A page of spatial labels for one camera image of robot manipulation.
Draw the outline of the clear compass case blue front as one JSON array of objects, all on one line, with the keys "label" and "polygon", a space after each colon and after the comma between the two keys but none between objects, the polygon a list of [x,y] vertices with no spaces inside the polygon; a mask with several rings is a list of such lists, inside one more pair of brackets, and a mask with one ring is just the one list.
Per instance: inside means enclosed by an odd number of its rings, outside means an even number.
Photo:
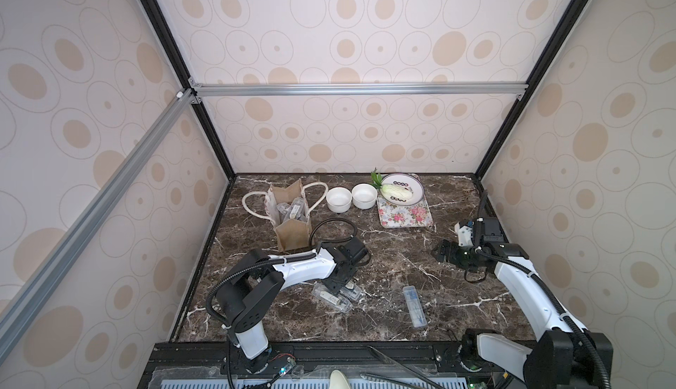
[{"label": "clear compass case blue front", "polygon": [[402,289],[408,313],[411,318],[413,328],[426,327],[428,325],[421,300],[415,286],[409,285]]}]

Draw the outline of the clear compass case horizontal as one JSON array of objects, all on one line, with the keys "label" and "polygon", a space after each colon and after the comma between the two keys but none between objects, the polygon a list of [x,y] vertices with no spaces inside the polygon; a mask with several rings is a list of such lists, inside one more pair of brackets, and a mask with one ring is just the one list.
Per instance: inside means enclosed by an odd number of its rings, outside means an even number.
[{"label": "clear compass case horizontal", "polygon": [[279,213],[280,220],[284,222],[290,210],[290,204],[288,204],[288,202],[281,202],[276,206],[276,209]]}]

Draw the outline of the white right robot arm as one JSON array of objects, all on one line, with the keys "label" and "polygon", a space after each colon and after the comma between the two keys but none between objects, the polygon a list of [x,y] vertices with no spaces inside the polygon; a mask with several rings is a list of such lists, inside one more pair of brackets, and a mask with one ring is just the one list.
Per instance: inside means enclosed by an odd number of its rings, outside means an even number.
[{"label": "white right robot arm", "polygon": [[533,269],[526,251],[510,243],[497,218],[474,218],[454,227],[455,241],[432,251],[465,273],[484,270],[499,280],[526,316],[532,348],[489,329],[468,329],[459,363],[470,372],[494,364],[528,388],[609,388],[614,348],[602,333],[578,320]]}]

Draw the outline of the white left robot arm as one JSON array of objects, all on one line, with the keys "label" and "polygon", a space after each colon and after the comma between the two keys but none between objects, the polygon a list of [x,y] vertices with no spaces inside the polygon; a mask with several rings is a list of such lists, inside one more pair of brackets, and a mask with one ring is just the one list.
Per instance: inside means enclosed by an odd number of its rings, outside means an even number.
[{"label": "white left robot arm", "polygon": [[255,249],[212,287],[205,309],[244,358],[255,360],[269,350],[262,320],[281,291],[318,281],[330,295],[338,296],[370,260],[369,250],[357,238],[338,245],[322,242],[295,255],[266,255]]}]

